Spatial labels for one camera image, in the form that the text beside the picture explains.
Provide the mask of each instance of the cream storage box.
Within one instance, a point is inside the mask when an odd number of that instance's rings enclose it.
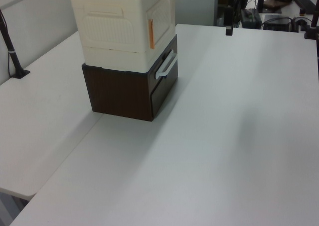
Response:
[[[175,37],[174,0],[71,0],[86,65],[146,73]]]

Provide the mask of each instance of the brown storage box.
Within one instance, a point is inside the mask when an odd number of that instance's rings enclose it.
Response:
[[[122,72],[82,65],[92,110],[152,121],[178,76],[177,61],[166,77],[155,74],[168,54],[177,53],[177,36],[147,73]]]

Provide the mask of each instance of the vented panel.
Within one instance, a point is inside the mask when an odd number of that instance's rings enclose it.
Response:
[[[132,44],[134,32],[127,19],[86,16],[83,19],[85,34],[93,41]]]
[[[151,19],[154,24],[155,43],[165,34],[171,24],[171,2],[163,0],[151,13]]]

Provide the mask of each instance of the white desk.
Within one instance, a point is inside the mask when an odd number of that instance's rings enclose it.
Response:
[[[0,192],[30,200],[101,117],[83,63],[76,33],[0,86]]]
[[[205,26],[177,35],[179,80],[160,115],[103,115],[12,226],[318,224],[316,43]]]

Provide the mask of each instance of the drawer handle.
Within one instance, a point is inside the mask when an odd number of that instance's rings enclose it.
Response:
[[[171,61],[171,59],[172,59],[172,62],[170,63],[169,67],[164,71],[164,69],[167,67],[167,65]],[[177,53],[174,53],[174,50],[172,50],[169,53],[169,55],[167,56],[167,58],[165,59],[165,61],[162,63],[162,65],[160,66],[158,71],[156,72],[155,78],[158,79],[160,77],[167,76],[169,74],[170,70],[173,68],[176,61],[177,61]]]

